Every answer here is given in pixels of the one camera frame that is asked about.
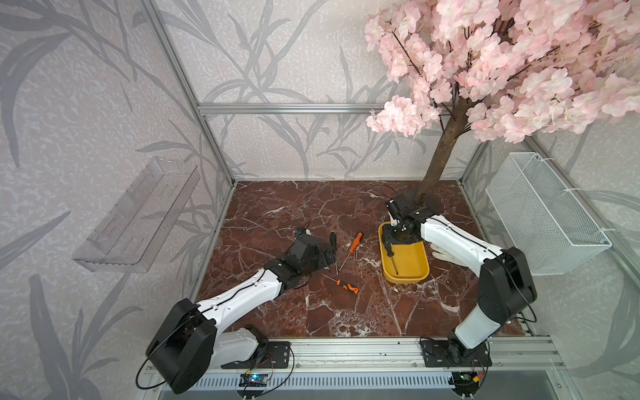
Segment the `green black handle screwdriver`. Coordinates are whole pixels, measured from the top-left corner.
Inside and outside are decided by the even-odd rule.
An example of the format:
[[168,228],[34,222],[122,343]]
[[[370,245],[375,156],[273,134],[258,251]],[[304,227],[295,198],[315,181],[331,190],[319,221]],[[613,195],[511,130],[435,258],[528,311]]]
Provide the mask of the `green black handle screwdriver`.
[[394,256],[393,247],[392,247],[391,243],[388,240],[386,240],[386,238],[383,238],[383,246],[384,246],[384,248],[385,248],[385,250],[387,252],[388,257],[390,258],[390,260],[392,262],[393,269],[395,271],[395,275],[398,276],[398,268],[397,268],[397,265],[396,265],[396,263],[395,263],[395,261],[393,259],[393,256]]

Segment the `aluminium front rail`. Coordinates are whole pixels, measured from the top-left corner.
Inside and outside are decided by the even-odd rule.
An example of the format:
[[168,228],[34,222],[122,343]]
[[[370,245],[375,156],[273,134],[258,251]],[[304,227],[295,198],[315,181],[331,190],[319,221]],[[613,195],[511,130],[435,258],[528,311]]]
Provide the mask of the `aluminium front rail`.
[[[289,368],[300,372],[401,372],[433,370],[462,372],[489,371],[565,371],[567,366],[550,337],[497,337],[487,341],[491,367],[427,368],[413,337],[390,338],[278,338],[289,341],[292,358]],[[210,373],[224,364],[245,361],[251,356],[215,352]]]

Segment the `pink blossom artificial tree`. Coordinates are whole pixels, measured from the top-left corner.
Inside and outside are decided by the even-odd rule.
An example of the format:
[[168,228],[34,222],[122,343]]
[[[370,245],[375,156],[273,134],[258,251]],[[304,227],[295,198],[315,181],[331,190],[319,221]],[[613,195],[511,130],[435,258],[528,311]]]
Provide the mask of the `pink blossom artificial tree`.
[[364,34],[388,79],[409,90],[368,117],[371,130],[443,130],[420,206],[465,133],[520,143],[639,110],[636,1],[404,1],[371,16]]

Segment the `left circuit board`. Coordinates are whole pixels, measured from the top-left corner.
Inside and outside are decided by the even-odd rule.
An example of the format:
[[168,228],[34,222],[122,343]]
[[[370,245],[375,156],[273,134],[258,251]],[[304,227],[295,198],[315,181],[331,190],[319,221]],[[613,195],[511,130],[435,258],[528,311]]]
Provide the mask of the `left circuit board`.
[[238,386],[241,388],[266,388],[269,381],[269,373],[244,373],[240,375]]

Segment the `aluminium frame crossbar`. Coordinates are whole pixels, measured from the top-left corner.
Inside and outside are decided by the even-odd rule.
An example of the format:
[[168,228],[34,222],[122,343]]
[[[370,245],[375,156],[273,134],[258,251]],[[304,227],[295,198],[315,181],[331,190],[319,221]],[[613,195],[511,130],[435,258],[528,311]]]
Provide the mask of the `aluminium frame crossbar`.
[[198,105],[203,116],[236,115],[294,115],[294,114],[355,114],[379,112],[383,103],[204,103]]

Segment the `orange handle long screwdriver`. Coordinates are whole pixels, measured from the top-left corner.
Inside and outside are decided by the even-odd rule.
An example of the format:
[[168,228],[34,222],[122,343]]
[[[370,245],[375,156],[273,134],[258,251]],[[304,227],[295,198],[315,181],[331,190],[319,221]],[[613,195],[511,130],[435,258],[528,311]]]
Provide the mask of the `orange handle long screwdriver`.
[[343,261],[343,263],[341,264],[340,268],[338,269],[338,271],[341,271],[343,269],[343,267],[345,266],[345,264],[347,263],[347,261],[351,258],[351,256],[353,256],[356,252],[356,250],[358,249],[361,241],[363,238],[363,233],[359,232],[357,233],[357,235],[355,236],[355,238],[353,239],[349,249],[348,249],[348,255],[345,257],[345,260]]

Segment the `yellow plastic storage box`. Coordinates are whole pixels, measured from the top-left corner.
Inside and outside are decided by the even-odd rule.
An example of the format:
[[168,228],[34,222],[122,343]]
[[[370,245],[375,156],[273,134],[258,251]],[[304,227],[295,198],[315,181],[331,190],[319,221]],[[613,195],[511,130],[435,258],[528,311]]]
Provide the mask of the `yellow plastic storage box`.
[[382,259],[383,276],[390,283],[413,284],[425,280],[430,273],[428,256],[423,242],[410,245],[392,245],[393,259],[398,268],[398,276],[395,275],[392,262],[383,246],[383,238],[386,238],[386,226],[383,223],[378,228],[378,241]]

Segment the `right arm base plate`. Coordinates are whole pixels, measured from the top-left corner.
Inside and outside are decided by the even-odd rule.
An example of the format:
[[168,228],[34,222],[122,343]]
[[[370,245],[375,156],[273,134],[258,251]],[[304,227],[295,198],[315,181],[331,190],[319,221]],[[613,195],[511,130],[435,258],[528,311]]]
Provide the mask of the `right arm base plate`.
[[465,348],[458,340],[420,338],[418,341],[427,368],[491,367],[487,343],[476,348]]

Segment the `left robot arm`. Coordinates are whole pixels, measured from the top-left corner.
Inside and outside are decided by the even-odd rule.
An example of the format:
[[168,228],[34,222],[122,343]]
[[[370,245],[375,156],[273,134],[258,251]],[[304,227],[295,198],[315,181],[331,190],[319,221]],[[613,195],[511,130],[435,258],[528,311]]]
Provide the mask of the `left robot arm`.
[[229,290],[198,303],[184,298],[171,308],[145,352],[175,394],[194,386],[211,367],[261,362],[259,347],[267,339],[256,328],[228,328],[259,306],[298,288],[303,278],[336,262],[338,239],[323,242],[309,231],[299,233],[279,257]]

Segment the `orange black stubby screwdriver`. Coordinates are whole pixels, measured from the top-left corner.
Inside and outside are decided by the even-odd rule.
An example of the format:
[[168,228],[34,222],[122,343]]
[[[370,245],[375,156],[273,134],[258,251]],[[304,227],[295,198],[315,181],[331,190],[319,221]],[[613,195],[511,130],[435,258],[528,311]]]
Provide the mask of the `orange black stubby screwdriver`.
[[347,283],[346,281],[343,281],[341,279],[337,279],[337,278],[332,278],[324,273],[322,273],[322,276],[329,279],[330,281],[336,283],[337,286],[339,286],[340,288],[343,288],[345,291],[349,291],[355,295],[358,295],[360,292],[360,289],[351,285],[350,283]]

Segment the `right circuit board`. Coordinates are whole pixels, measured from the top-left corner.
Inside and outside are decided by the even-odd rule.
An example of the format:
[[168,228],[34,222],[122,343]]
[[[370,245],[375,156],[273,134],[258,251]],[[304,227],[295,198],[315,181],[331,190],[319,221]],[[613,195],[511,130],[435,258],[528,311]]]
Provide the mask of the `right circuit board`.
[[453,373],[451,384],[455,388],[478,389],[481,386],[483,379],[483,373]]

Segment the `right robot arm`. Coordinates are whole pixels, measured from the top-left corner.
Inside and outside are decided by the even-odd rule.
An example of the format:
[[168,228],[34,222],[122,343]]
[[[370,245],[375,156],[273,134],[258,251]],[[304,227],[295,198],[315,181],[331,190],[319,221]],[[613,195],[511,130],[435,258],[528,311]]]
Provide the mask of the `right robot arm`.
[[418,283],[428,276],[425,246],[435,258],[468,268],[478,277],[477,304],[446,339],[421,341],[428,367],[491,363],[488,339],[538,298],[525,254],[502,249],[457,227],[414,201],[411,192],[387,201],[390,216],[378,230],[383,274],[391,283]]

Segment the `clear acrylic wall shelf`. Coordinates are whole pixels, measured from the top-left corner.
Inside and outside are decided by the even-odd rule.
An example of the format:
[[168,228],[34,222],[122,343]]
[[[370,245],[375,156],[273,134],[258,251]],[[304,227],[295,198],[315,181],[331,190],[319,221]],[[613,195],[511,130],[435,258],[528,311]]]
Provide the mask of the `clear acrylic wall shelf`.
[[200,179],[195,163],[152,158],[72,260],[95,273],[146,273]]

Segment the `circuit board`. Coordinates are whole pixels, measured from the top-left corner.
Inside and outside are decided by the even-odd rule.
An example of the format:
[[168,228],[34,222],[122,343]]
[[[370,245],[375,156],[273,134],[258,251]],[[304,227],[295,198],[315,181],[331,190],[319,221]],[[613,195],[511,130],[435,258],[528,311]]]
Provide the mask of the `circuit board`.
[[478,389],[481,386],[483,379],[483,373],[453,373],[451,384],[455,388]]
[[269,381],[269,373],[244,373],[240,375],[238,386],[241,388],[266,388]]

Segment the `white work glove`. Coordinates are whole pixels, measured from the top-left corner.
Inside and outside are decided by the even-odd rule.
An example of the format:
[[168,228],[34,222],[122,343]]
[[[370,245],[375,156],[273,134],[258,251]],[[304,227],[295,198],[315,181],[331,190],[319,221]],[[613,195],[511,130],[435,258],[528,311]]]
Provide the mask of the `white work glove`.
[[456,264],[458,266],[461,267],[465,267],[467,268],[468,265],[466,265],[466,263],[464,263],[463,261],[461,261],[460,259],[456,258],[455,256],[451,255],[450,253],[448,253],[447,251],[445,251],[443,248],[441,248],[440,246],[436,245],[435,243],[431,243],[430,244],[430,248],[432,251],[432,256],[438,260],[447,262],[447,263],[451,263],[451,264]]

